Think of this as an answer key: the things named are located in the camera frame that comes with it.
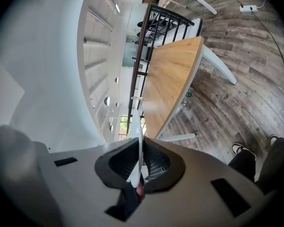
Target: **ceiling light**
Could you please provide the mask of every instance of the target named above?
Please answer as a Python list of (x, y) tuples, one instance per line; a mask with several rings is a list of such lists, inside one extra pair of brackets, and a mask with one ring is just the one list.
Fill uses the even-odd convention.
[(109, 103), (110, 103), (110, 98), (107, 96), (105, 99), (104, 99), (104, 104), (106, 106), (109, 106)]
[(115, 8), (118, 10), (118, 12), (120, 13), (120, 9), (118, 7), (118, 4), (115, 4)]

